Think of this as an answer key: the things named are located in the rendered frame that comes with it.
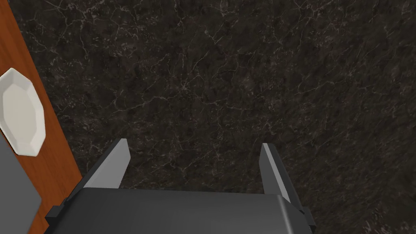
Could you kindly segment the brown wooden table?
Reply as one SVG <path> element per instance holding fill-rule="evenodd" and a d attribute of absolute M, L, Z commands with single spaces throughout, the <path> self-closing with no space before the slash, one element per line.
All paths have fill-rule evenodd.
<path fill-rule="evenodd" d="M 15 68 L 34 85 L 43 105 L 46 138 L 37 157 L 17 156 L 42 201 L 28 234 L 43 234 L 53 205 L 59 205 L 81 180 L 62 128 L 7 0 L 0 0 L 0 75 Z"/>

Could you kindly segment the white octagonal plate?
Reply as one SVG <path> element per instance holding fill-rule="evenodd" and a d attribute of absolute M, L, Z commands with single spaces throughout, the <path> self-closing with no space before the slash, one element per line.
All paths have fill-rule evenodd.
<path fill-rule="evenodd" d="M 0 76 L 0 129 L 21 156 L 36 157 L 46 138 L 38 94 L 32 82 L 14 68 Z"/>

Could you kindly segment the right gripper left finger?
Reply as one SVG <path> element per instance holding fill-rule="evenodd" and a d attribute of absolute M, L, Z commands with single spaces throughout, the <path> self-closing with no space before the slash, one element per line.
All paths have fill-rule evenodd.
<path fill-rule="evenodd" d="M 75 186 L 67 200 L 83 188 L 119 188 L 130 160 L 127 139 L 116 139 Z"/>

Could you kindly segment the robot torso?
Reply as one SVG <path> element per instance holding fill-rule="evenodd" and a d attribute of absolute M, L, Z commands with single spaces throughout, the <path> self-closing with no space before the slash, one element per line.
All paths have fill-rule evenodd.
<path fill-rule="evenodd" d="M 28 234 L 41 197 L 0 136 L 0 234 Z"/>

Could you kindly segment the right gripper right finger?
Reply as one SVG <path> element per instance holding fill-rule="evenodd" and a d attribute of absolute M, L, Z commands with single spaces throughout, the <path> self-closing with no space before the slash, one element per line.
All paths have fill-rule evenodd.
<path fill-rule="evenodd" d="M 280 195 L 304 213 L 303 206 L 287 170 L 272 143 L 263 143 L 259 158 L 264 194 Z"/>

